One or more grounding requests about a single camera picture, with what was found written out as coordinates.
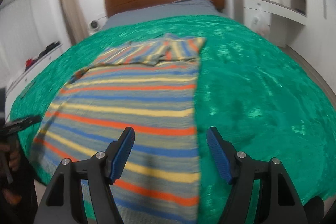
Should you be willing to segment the person's left hand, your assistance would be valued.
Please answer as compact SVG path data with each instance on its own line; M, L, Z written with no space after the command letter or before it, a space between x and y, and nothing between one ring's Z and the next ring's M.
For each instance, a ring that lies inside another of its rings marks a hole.
M17 141L14 147L11 147L9 144L1 143L0 148L1 152L9 153L8 165L12 171L17 171L21 162L19 142Z

